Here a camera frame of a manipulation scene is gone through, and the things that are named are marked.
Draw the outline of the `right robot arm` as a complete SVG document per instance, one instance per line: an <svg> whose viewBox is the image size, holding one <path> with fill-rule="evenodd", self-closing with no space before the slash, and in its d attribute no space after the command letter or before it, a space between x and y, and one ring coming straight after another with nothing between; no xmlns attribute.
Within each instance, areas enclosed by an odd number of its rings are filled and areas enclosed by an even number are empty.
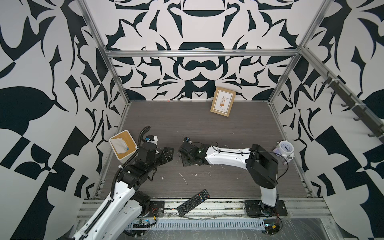
<svg viewBox="0 0 384 240"><path fill-rule="evenodd" d="M179 148L183 166L225 165L248 171L254 182L261 189L261 206L273 209L278 202L277 157L281 155L266 151L260 145L245 149L227 149L214 145L183 142Z"/></svg>

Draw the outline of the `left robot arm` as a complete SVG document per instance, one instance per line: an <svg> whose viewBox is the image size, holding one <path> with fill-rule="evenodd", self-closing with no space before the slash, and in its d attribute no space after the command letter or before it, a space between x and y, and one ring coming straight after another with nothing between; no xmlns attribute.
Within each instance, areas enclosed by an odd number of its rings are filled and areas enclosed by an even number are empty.
<svg viewBox="0 0 384 240"><path fill-rule="evenodd" d="M149 126L139 134L138 148L114 176L110 195L79 229L74 240L116 240L140 216L150 211L151 198L139 191L147 180L152 181L159 166L173 160L175 150L157 145L157 136L147 135Z"/></svg>

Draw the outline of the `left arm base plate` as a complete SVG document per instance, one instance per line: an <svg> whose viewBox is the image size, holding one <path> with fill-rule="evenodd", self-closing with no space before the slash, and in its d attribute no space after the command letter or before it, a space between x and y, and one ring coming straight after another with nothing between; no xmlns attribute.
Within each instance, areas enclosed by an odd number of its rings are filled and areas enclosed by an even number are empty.
<svg viewBox="0 0 384 240"><path fill-rule="evenodd" d="M153 201L151 200L146 208L145 217L147 218L162 218L165 211L165 202L164 201Z"/></svg>

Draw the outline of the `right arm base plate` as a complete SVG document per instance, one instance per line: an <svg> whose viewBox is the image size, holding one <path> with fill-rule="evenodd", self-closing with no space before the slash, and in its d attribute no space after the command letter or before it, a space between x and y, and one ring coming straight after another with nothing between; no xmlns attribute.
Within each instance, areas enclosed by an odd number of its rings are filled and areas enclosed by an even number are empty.
<svg viewBox="0 0 384 240"><path fill-rule="evenodd" d="M286 217L288 211L283 200L278 200L274 207L267 206L261 200L245 200L246 214L250 218Z"/></svg>

